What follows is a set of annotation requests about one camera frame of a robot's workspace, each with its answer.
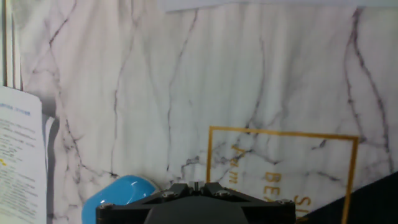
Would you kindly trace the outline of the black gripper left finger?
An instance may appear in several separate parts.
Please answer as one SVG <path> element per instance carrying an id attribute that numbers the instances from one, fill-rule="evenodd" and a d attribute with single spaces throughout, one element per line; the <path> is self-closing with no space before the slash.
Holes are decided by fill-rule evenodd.
<path id="1" fill-rule="evenodd" d="M 188 184 L 173 184 L 158 190 L 148 181 L 121 181 L 98 193 L 98 209 L 152 209 L 190 195 Z"/>

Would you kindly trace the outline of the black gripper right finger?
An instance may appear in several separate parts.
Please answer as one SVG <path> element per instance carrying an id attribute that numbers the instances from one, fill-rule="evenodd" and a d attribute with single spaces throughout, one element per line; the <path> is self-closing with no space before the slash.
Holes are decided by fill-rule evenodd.
<path id="1" fill-rule="evenodd" d="M 204 186 L 200 187 L 202 194 L 207 197 L 232 202 L 240 207 L 287 207 L 288 209 L 294 209 L 295 203 L 292 200 L 282 199 L 267 202 L 256 197 L 238 192 L 236 190 L 229 189 L 221 186 L 217 182 L 205 183 Z"/>

